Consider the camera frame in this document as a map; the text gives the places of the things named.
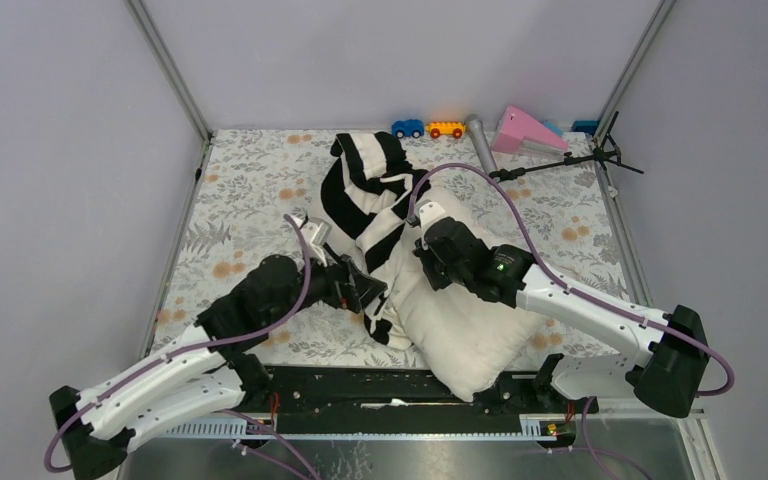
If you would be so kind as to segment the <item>cream white pillow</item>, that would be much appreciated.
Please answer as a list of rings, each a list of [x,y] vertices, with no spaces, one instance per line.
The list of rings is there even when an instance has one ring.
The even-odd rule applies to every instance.
[[[457,284],[434,291],[426,277],[402,308],[411,346],[418,348],[436,378],[464,401],[488,389],[548,319],[485,302]]]

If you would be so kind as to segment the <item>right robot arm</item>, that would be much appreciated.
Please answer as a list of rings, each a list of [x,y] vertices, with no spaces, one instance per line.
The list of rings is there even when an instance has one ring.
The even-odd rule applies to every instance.
[[[421,202],[412,223],[421,229],[414,253],[434,289],[457,284],[486,303],[548,316],[613,349],[590,359],[549,356],[533,386],[543,410],[586,397],[633,396],[660,414],[689,415],[711,358],[695,310],[623,302],[566,279],[514,245],[489,247],[437,202]]]

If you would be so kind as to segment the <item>black white striped pillowcase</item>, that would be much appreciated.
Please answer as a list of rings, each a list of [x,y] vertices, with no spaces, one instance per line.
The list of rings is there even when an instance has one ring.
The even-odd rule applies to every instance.
[[[417,232],[406,219],[413,193],[430,188],[418,182],[427,174],[414,167],[398,138],[387,132],[339,133],[330,148],[335,158],[315,200],[316,215],[332,225],[332,248],[348,254],[365,273],[386,284],[363,309],[370,337],[390,348],[406,350],[402,303],[425,279],[413,249]]]

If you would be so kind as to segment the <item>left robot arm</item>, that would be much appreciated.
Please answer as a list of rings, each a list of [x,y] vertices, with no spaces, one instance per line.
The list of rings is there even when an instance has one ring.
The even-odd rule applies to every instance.
[[[50,395],[57,424],[51,443],[63,446],[65,471],[76,479],[99,479],[178,425],[221,410],[261,409],[273,391],[253,347],[317,303],[360,313],[386,292],[386,283],[350,256],[329,253],[329,224],[287,220],[300,243],[301,264],[286,255],[265,257],[164,347],[94,387],[63,386]]]

